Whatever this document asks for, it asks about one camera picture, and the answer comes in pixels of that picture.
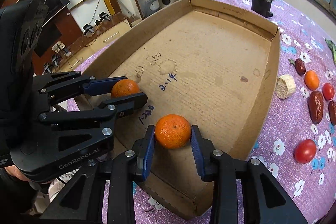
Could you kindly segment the person's left hand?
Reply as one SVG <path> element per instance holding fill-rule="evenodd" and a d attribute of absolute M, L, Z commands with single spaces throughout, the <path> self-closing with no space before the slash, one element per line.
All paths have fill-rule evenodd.
<path fill-rule="evenodd" d="M 30 180 L 23 174 L 21 171 L 15 166 L 7 166 L 5 167 L 6 172 L 13 177 L 18 178 L 19 180 L 30 182 Z"/>

